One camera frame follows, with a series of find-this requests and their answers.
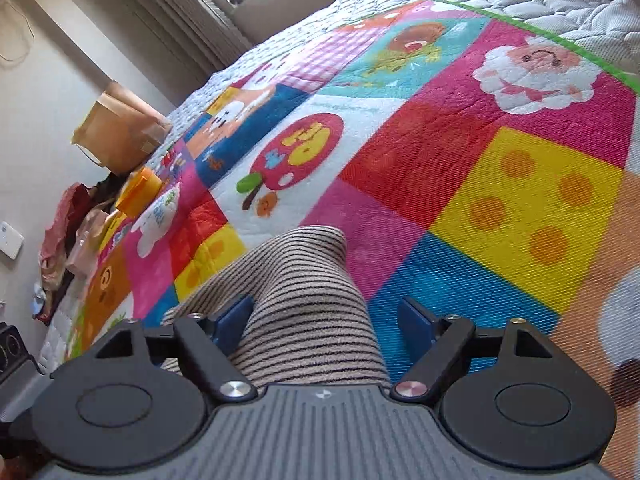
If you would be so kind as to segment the pile of red clothes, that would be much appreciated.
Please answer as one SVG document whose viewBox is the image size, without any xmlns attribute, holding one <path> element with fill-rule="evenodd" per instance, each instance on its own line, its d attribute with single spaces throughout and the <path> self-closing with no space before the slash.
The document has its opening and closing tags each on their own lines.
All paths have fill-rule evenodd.
<svg viewBox="0 0 640 480">
<path fill-rule="evenodd" d="M 35 284 L 32 317 L 45 326 L 50 325 L 73 279 L 66 270 L 66 260 L 76 244 L 81 223 L 94 208 L 103 209 L 111 203 L 124 181 L 123 177 L 109 174 L 90 188 L 76 182 L 63 192 L 53 220 L 44 230 L 38 254 L 40 277 Z"/>
</svg>

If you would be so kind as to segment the grey quilted mattress cover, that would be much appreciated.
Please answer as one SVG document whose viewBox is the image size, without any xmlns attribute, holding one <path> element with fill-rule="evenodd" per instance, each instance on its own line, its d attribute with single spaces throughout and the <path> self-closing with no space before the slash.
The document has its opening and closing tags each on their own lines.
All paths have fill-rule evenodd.
<svg viewBox="0 0 640 480">
<path fill-rule="evenodd" d="M 319 37 L 322 32 L 357 18 L 419 0 L 335 0 L 300 22 L 271 36 L 242 55 L 230 67 L 213 73 L 203 87 L 187 96 L 169 118 L 174 124 L 160 148 L 166 153 L 192 122 L 232 83 L 270 58 Z M 639 0 L 446 0 L 501 14 L 551 32 L 639 79 Z"/>
</svg>

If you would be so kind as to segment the beige striped knit garment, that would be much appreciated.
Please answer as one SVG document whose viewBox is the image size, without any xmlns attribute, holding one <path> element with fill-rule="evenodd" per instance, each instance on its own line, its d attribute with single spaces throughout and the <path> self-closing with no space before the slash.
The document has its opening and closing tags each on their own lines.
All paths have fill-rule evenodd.
<svg viewBox="0 0 640 480">
<path fill-rule="evenodd" d="M 164 324 L 210 315 L 240 295 L 254 310 L 230 360 L 255 387 L 375 384 L 390 388 L 366 300 L 346 269 L 345 234 L 300 226 L 211 276 Z"/>
</svg>

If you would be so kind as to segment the white wall switch panel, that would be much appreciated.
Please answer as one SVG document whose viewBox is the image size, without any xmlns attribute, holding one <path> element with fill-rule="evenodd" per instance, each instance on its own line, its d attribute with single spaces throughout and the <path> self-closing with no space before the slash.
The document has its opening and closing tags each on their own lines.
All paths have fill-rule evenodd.
<svg viewBox="0 0 640 480">
<path fill-rule="evenodd" d="M 15 260 L 24 244 L 24 236 L 10 226 L 8 222 L 0 222 L 0 252 L 11 260 Z"/>
</svg>

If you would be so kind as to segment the beige pleated curtain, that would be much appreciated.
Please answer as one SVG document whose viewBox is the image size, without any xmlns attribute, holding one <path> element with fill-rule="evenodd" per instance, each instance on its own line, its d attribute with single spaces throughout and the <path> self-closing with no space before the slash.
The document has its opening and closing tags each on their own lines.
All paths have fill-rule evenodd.
<svg viewBox="0 0 640 480">
<path fill-rule="evenodd" d="M 214 0 L 136 0 L 206 76 L 252 48 Z"/>
</svg>

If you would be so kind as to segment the yellow plastic bowl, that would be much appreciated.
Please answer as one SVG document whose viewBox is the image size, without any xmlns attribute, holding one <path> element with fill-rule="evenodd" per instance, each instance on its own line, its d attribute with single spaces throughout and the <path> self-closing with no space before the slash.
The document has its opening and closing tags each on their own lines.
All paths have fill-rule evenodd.
<svg viewBox="0 0 640 480">
<path fill-rule="evenodd" d="M 142 167 L 127 180 L 115 208 L 130 220 L 136 220 L 160 192 L 163 182 L 149 167 Z"/>
</svg>

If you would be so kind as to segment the colourful patchwork play mat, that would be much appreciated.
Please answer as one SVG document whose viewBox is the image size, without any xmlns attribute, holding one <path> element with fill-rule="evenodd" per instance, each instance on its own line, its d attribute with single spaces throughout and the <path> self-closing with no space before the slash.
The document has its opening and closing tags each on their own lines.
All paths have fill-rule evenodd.
<svg viewBox="0 0 640 480">
<path fill-rule="evenodd" d="M 235 77 L 150 161 L 114 219 L 64 348 L 149 326 L 300 226 L 346 237 L 390 381 L 401 298 L 478 325 L 517 316 L 612 396 L 604 456 L 639 474 L 639 87 L 567 40 L 423 0 L 348 21 Z"/>
</svg>

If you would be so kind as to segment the brown paper bag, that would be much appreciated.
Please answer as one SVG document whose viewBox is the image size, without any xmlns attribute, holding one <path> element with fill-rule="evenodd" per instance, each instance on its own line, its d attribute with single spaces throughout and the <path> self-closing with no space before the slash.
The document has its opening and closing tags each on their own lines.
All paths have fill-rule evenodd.
<svg viewBox="0 0 640 480">
<path fill-rule="evenodd" d="M 171 128 L 167 117 L 112 80 L 75 129 L 70 143 L 96 166 L 122 176 L 143 164 Z"/>
</svg>

